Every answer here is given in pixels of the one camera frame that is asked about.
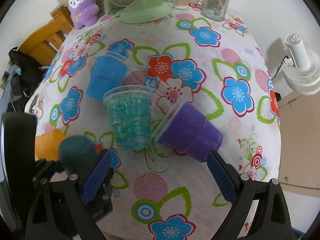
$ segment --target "silver screw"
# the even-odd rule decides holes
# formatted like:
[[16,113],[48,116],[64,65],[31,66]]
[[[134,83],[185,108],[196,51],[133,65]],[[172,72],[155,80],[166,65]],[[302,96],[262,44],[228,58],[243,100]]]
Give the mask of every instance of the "silver screw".
[[240,178],[243,180],[249,180],[249,176],[247,174],[241,174]]
[[76,180],[76,179],[78,179],[78,175],[77,174],[72,174],[72,175],[70,175],[69,179],[70,180]]
[[46,178],[43,178],[43,179],[40,180],[40,184],[41,185],[44,185],[46,183],[47,183],[47,179]]
[[279,180],[277,180],[277,179],[272,179],[271,182],[272,182],[273,184],[275,184],[275,185],[278,185],[278,184],[279,184]]

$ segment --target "wooden chair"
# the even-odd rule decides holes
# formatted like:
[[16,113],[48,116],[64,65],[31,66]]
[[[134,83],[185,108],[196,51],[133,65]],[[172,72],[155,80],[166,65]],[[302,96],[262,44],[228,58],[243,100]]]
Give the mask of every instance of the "wooden chair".
[[65,40],[63,34],[68,35],[73,29],[70,13],[64,6],[56,8],[50,14],[53,20],[33,32],[18,49],[36,59],[42,66],[50,66]]

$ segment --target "pink diamond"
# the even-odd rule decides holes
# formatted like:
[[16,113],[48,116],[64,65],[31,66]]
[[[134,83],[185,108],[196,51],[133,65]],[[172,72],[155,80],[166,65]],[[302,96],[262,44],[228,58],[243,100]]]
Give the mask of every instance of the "pink diamond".
[[234,132],[238,132],[240,127],[242,126],[241,122],[239,121],[239,118],[236,116],[233,116],[231,120],[228,122],[228,126],[230,129]]

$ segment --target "green fan base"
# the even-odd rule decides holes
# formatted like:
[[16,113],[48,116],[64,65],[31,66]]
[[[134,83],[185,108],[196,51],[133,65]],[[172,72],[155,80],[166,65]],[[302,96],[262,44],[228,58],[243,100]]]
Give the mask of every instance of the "green fan base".
[[171,6],[165,1],[145,0],[144,6],[128,6],[121,13],[120,20],[131,24],[147,23],[166,17],[171,11]]

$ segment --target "table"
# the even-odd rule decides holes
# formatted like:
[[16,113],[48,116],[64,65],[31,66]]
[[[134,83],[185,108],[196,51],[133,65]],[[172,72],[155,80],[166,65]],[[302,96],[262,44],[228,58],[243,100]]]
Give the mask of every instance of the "table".
[[97,223],[105,232],[132,240],[211,239],[231,204],[206,163],[154,140],[144,149],[117,150],[106,109],[85,93],[100,55],[120,54],[129,68],[124,84],[150,88],[152,129],[186,96],[223,133],[219,153],[227,163],[255,180],[278,176],[279,111],[259,48],[238,15],[217,23],[200,9],[190,4],[139,25],[122,23],[113,10],[93,27],[73,30],[26,106],[38,117],[37,135],[59,128],[87,136],[97,151],[112,149],[114,210]]

